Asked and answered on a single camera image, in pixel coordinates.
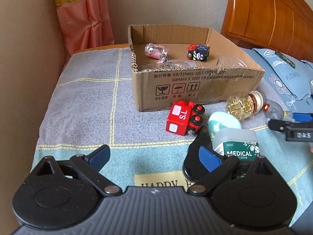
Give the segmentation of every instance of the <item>curtain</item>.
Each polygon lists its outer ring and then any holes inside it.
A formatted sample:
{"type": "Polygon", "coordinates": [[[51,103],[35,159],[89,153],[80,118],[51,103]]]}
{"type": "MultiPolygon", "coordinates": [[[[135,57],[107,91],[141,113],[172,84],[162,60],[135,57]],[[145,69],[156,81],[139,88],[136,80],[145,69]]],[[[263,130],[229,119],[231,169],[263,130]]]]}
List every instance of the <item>curtain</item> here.
{"type": "Polygon", "coordinates": [[[55,0],[67,60],[75,51],[114,44],[107,0],[55,0]]]}

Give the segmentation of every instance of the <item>headboard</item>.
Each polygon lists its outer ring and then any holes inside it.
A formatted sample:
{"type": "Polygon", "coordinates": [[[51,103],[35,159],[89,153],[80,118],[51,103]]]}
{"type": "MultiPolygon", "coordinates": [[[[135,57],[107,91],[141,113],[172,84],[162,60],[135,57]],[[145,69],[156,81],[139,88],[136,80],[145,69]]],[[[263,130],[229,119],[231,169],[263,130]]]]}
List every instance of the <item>headboard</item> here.
{"type": "Polygon", "coordinates": [[[304,0],[228,0],[221,34],[313,62],[313,11],[304,0]]]}

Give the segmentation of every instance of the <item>wall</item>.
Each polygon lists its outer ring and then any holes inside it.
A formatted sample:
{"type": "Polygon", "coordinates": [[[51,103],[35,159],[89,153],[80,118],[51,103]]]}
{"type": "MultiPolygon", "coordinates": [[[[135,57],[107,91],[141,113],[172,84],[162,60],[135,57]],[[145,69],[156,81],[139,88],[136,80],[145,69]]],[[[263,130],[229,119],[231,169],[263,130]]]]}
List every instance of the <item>wall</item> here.
{"type": "Polygon", "coordinates": [[[12,196],[30,171],[65,48],[54,0],[0,5],[0,229],[6,235],[18,227],[12,196]]]}
{"type": "MultiPolygon", "coordinates": [[[[305,0],[313,8],[313,0],[305,0]]],[[[108,0],[115,43],[129,24],[185,24],[220,32],[228,0],[108,0]]]]}

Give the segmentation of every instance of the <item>bedspread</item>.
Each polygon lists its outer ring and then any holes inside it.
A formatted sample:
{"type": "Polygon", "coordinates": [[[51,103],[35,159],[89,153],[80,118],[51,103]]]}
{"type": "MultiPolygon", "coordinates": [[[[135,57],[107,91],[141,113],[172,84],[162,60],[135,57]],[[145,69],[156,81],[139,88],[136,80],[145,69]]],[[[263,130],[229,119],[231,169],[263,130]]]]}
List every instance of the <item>bedspread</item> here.
{"type": "MultiPolygon", "coordinates": [[[[262,80],[260,89],[287,110],[277,92],[262,80]]],[[[205,105],[208,115],[224,110],[224,102],[205,105]]],[[[128,48],[87,51],[71,57],[53,92],[40,126],[33,167],[43,156],[57,160],[89,154],[102,144],[111,159],[101,170],[125,189],[128,185],[178,186],[191,183],[182,163],[192,136],[165,132],[168,110],[138,112],[135,108],[128,48]]],[[[292,224],[312,202],[313,167],[308,143],[286,142],[265,125],[260,112],[242,122],[254,129],[260,153],[284,177],[298,199],[292,224]]]]}

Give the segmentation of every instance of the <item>black wheel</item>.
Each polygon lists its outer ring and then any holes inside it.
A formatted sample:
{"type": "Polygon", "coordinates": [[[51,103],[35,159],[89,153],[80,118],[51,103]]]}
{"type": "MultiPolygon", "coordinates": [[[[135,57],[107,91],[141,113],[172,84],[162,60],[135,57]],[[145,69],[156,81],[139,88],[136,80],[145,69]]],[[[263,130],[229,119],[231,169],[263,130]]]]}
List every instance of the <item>black wheel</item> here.
{"type": "Polygon", "coordinates": [[[195,126],[200,126],[203,123],[203,118],[199,115],[193,115],[190,118],[190,122],[195,126]]]}
{"type": "Polygon", "coordinates": [[[192,110],[198,115],[202,115],[205,112],[205,108],[202,105],[197,104],[192,108],[192,110]]]}
{"type": "Polygon", "coordinates": [[[197,131],[196,131],[195,128],[189,127],[188,130],[187,130],[187,133],[188,133],[189,135],[196,135],[197,131]]]}

